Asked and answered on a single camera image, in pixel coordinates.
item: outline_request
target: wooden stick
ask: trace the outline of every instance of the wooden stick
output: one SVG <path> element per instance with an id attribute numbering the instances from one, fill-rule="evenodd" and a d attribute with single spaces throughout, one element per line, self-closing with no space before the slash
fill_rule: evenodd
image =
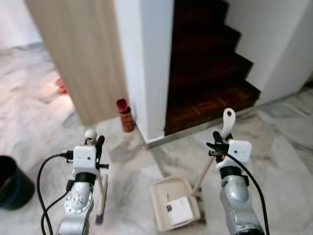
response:
<path id="1" fill-rule="evenodd" d="M 203 172 L 202 172 L 202 174 L 201 174 L 201 176 L 200 176 L 198 182 L 197 182 L 196 185 L 194 186 L 194 188 L 193 188 L 193 190 L 192 190 L 192 193 L 191 193 L 191 196 L 193 196 L 193 197 L 195 196 L 196 191 L 198 190 L 200 184 L 202 183 L 202 180 L 204 179 L 206 173 L 207 173 L 208 170 L 210 169 L 210 167 L 211 167 L 211 165 L 212 165 L 214 159 L 215 159 L 214 157 L 209 157 L 209 158 L 207 159 L 207 161 L 206 161 L 206 163 L 205 163 L 205 167 L 204 167 L 204 169 L 203 169 Z"/>

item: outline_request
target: white sphere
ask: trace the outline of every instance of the white sphere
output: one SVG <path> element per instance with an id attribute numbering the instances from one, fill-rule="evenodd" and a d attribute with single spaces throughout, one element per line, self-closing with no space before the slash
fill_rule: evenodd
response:
<path id="1" fill-rule="evenodd" d="M 95 130 L 89 129 L 85 131 L 85 139 L 94 141 L 96 138 L 97 138 L 97 132 Z"/>

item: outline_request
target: wooden stair step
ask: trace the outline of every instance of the wooden stair step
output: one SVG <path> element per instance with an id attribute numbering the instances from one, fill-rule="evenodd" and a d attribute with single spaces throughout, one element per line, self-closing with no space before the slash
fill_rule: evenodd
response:
<path id="1" fill-rule="evenodd" d="M 170 65 L 170 89 L 193 86 L 198 83 L 221 84 L 232 80 L 244 80 L 252 63 L 231 53 L 216 58 L 173 58 Z"/>
<path id="2" fill-rule="evenodd" d="M 172 58 L 189 55 L 212 57 L 234 51 L 240 33 L 226 25 L 210 30 L 197 30 L 190 26 L 182 32 L 174 33 L 172 40 Z"/>
<path id="3" fill-rule="evenodd" d="M 222 24 L 228 9 L 224 1 L 176 0 L 174 5 L 174 27 L 189 22 L 202 25 Z"/>
<path id="4" fill-rule="evenodd" d="M 251 107 L 259 94 L 260 91 L 246 81 L 213 91 L 199 84 L 197 91 L 181 89 L 180 94 L 169 94 L 165 135 L 221 118 L 225 108 L 238 112 Z"/>

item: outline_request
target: white wall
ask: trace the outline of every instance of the white wall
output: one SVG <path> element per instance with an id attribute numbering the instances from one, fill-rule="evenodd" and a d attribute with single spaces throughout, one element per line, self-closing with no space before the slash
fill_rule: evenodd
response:
<path id="1" fill-rule="evenodd" d="M 313 71 L 313 2 L 310 1 L 271 79 L 261 93 L 266 103 L 298 91 Z"/>
<path id="2" fill-rule="evenodd" d="M 141 1 L 148 139 L 164 136 L 173 7 L 173 0 Z"/>
<path id="3" fill-rule="evenodd" d="M 307 49 L 313 46 L 305 40 L 312 29 L 305 23 L 299 27 L 311 0 L 226 1 L 230 4 L 226 24 L 242 33 L 236 52 L 254 62 L 247 80 L 262 91 L 257 104 L 296 92 L 303 76 L 312 71 L 302 66 L 308 56 L 297 43 L 306 43 Z M 297 52 L 295 63 L 291 51 Z"/>
<path id="4" fill-rule="evenodd" d="M 247 80 L 262 90 L 308 0 L 227 0 L 226 24 L 242 33 L 236 52 L 254 62 Z"/>
<path id="5" fill-rule="evenodd" d="M 173 0 L 115 0 L 133 116 L 146 142 L 164 137 Z"/>
<path id="6" fill-rule="evenodd" d="M 23 0 L 0 1 L 0 48 L 40 42 Z"/>

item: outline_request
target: red bottle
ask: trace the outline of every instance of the red bottle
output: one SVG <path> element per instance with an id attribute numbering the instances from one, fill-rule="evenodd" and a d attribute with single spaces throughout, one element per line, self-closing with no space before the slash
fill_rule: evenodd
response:
<path id="1" fill-rule="evenodd" d="M 125 132 L 132 132 L 134 130 L 134 123 L 130 107 L 127 105 L 125 99 L 119 99 L 116 102 L 118 112 L 121 116 L 123 130 Z"/>

